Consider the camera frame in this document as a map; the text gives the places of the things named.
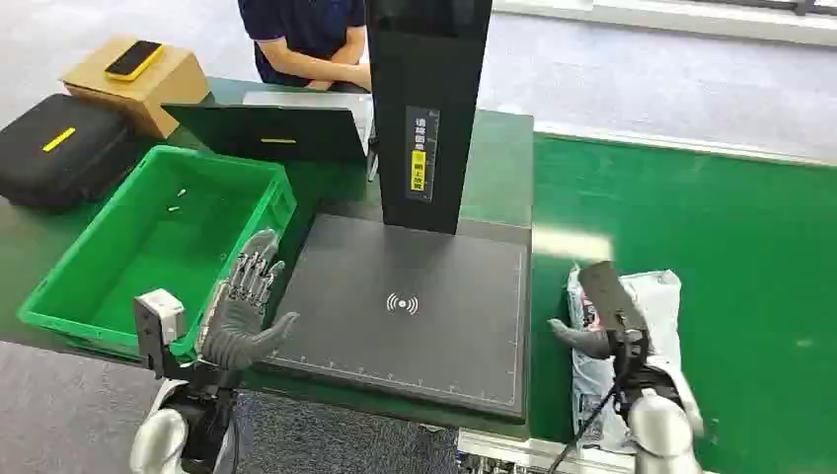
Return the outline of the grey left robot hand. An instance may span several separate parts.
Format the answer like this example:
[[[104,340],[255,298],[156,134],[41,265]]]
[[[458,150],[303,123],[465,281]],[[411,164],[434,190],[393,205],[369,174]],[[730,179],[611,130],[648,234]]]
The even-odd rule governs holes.
[[[284,269],[274,256],[278,235],[272,228],[253,234],[220,281],[214,310],[197,354],[226,370],[244,370],[277,351],[300,318],[287,312],[264,327],[271,289]]]

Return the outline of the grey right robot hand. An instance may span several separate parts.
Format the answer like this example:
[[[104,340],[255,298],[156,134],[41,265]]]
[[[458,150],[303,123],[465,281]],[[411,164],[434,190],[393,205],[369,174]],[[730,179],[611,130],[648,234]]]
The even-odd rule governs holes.
[[[581,331],[551,319],[549,325],[557,339],[595,359],[613,356],[628,364],[644,363],[650,342],[647,321],[621,285],[613,263],[602,261],[580,269],[577,281],[596,311],[600,330]]]

